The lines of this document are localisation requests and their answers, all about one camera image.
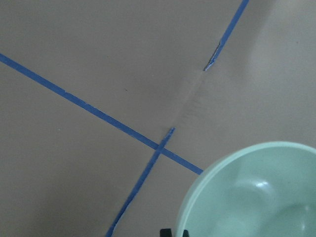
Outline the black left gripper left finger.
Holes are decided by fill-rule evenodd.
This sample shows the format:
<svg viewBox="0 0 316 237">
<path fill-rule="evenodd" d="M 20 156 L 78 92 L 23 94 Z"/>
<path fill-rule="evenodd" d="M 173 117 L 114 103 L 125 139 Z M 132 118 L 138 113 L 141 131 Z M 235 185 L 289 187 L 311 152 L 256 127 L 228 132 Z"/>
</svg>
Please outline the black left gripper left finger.
<svg viewBox="0 0 316 237">
<path fill-rule="evenodd" d="M 160 237 L 172 237 L 172 230 L 171 229 L 160 229 L 159 236 Z"/>
</svg>

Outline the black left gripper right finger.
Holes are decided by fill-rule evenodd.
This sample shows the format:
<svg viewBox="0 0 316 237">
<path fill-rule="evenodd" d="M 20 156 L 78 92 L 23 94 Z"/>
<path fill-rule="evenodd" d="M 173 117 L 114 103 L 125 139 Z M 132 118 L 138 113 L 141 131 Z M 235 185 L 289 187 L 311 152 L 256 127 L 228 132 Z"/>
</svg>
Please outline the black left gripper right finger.
<svg viewBox="0 0 316 237">
<path fill-rule="evenodd" d="M 190 237 L 188 230 L 183 230 L 183 237 Z"/>
</svg>

